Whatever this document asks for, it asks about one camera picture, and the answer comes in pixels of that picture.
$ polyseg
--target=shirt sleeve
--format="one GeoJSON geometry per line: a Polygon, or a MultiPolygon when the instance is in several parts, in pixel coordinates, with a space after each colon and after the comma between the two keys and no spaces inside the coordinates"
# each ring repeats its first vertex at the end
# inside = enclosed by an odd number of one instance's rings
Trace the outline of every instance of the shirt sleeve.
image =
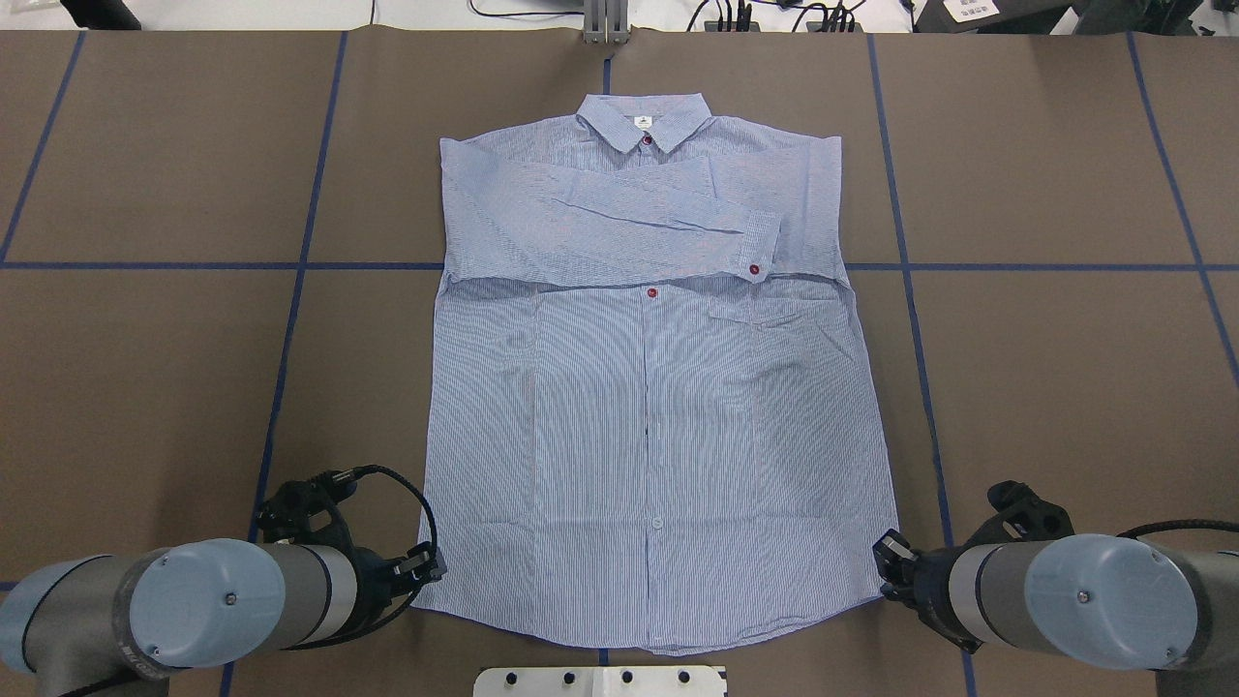
{"type": "Polygon", "coordinates": [[[441,141],[445,270],[560,286],[731,274],[758,282],[782,214],[441,141]]]}

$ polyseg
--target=robotic arm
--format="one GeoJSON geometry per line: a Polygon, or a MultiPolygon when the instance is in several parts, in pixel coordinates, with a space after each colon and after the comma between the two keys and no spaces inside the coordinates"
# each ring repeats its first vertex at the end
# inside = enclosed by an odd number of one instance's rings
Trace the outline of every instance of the robotic arm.
{"type": "Polygon", "coordinates": [[[964,545],[912,548],[896,531],[873,557],[882,594],[968,651],[983,644],[1157,671],[1160,697],[1239,696],[1239,555],[1194,553],[1136,537],[1209,527],[1172,521],[1075,535],[1067,511],[1025,484],[989,491],[997,515],[964,545]]]}
{"type": "Polygon", "coordinates": [[[263,504],[256,522],[264,545],[207,540],[35,572],[0,605],[0,660],[35,673],[40,697],[164,696],[169,677],[186,669],[364,636],[445,573],[426,500],[378,465],[290,482],[263,504]],[[404,557],[356,546],[339,514],[337,504],[370,474],[398,482],[425,511],[430,540],[404,557]],[[312,530],[311,517],[323,511],[331,522],[312,530]]]}

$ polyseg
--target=brown surface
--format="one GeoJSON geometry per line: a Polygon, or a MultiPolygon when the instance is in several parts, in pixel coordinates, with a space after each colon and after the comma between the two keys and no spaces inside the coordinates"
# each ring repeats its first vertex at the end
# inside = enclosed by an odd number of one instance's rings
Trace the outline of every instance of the brown surface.
{"type": "MultiPolygon", "coordinates": [[[[957,540],[1005,479],[1064,506],[1077,532],[1239,519],[1219,485],[1239,461],[1239,392],[1197,274],[914,281],[957,540]]],[[[976,676],[985,697],[1154,693],[1149,676],[1015,651],[983,651],[976,676]]]]}
{"type": "Polygon", "coordinates": [[[311,258],[441,261],[439,139],[576,111],[602,51],[567,28],[351,32],[311,258]]]}
{"type": "Polygon", "coordinates": [[[843,135],[844,258],[898,261],[865,37],[818,38],[637,30],[612,61],[611,92],[700,92],[719,115],[809,135],[843,135]]]}
{"type": "Polygon", "coordinates": [[[296,260],[338,43],[89,33],[9,260],[296,260]]]}
{"type": "Polygon", "coordinates": [[[290,271],[0,271],[0,578],[245,536],[290,271]]]}
{"type": "MultiPolygon", "coordinates": [[[[92,33],[9,259],[295,260],[338,36],[92,33]]],[[[0,223],[72,38],[0,35],[0,95],[25,104],[0,124],[0,223]],[[28,51],[9,51],[19,43],[28,51]]],[[[843,134],[846,259],[897,260],[867,47],[819,38],[638,31],[615,57],[612,88],[699,90],[715,113],[843,134]]],[[[1233,85],[1223,73],[1235,43],[1191,46],[1206,45],[1207,58],[1184,57],[1186,45],[1144,57],[1160,111],[1208,102],[1181,109],[1182,125],[1160,120],[1206,259],[1234,261],[1222,258],[1235,249],[1234,212],[1209,198],[1211,180],[1234,172],[1208,170],[1206,137],[1191,135],[1224,113],[1209,89],[1233,85]],[[1163,59],[1218,87],[1168,84],[1163,59]],[[1167,102],[1171,90],[1182,95],[1167,102]]],[[[913,261],[1191,260],[1123,37],[878,37],[877,48],[913,261]],[[959,203],[959,181],[978,203],[959,203]]],[[[352,32],[312,258],[441,259],[437,139],[571,113],[601,87],[608,51],[567,30],[352,32]]],[[[851,276],[901,526],[932,547],[942,534],[902,275],[851,276]]],[[[1217,485],[1239,457],[1239,391],[1194,271],[913,277],[957,539],[1006,478],[1068,506],[1082,531],[1239,516],[1217,485]]],[[[245,535],[292,279],[0,266],[0,579],[90,552],[245,535]]],[[[1239,272],[1211,280],[1239,336],[1239,272]]],[[[436,271],[307,272],[273,489],[366,462],[421,479],[436,282],[436,271]]],[[[382,552],[408,546],[409,510],[382,483],[348,503],[358,539],[382,552]]],[[[232,695],[463,696],[483,667],[596,659],[411,613],[354,646],[245,660],[232,695]]],[[[736,697],[964,693],[958,651],[885,603],[690,660],[726,665],[736,697]]],[[[670,662],[611,652],[623,661],[670,662]]],[[[980,697],[1152,693],[1144,673],[992,647],[975,661],[980,697]]],[[[216,695],[218,676],[181,676],[173,695],[216,695]]],[[[30,692],[0,675],[0,693],[30,692]]]]}
{"type": "Polygon", "coordinates": [[[69,31],[0,33],[0,104],[5,105],[0,118],[0,234],[9,227],[76,40],[69,31]]]}
{"type": "Polygon", "coordinates": [[[1123,36],[878,36],[913,261],[1189,262],[1123,36]]]}
{"type": "Polygon", "coordinates": [[[1239,262],[1239,40],[1136,35],[1140,66],[1206,262],[1239,262]]]}

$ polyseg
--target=paper label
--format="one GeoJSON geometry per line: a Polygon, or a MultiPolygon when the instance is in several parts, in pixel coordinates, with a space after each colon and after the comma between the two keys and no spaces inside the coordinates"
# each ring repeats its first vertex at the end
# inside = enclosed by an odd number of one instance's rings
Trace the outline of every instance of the paper label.
{"type": "Polygon", "coordinates": [[[957,22],[970,22],[999,14],[994,0],[942,0],[957,22]]]}

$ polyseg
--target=light blue button-up shirt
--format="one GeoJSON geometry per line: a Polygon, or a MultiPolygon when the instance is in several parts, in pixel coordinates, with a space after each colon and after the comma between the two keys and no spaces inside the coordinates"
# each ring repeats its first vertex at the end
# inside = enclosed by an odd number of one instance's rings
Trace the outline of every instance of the light blue button-up shirt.
{"type": "Polygon", "coordinates": [[[877,595],[896,514],[840,147],[699,94],[442,141],[426,494],[451,572],[419,605],[684,655],[877,595]]]}

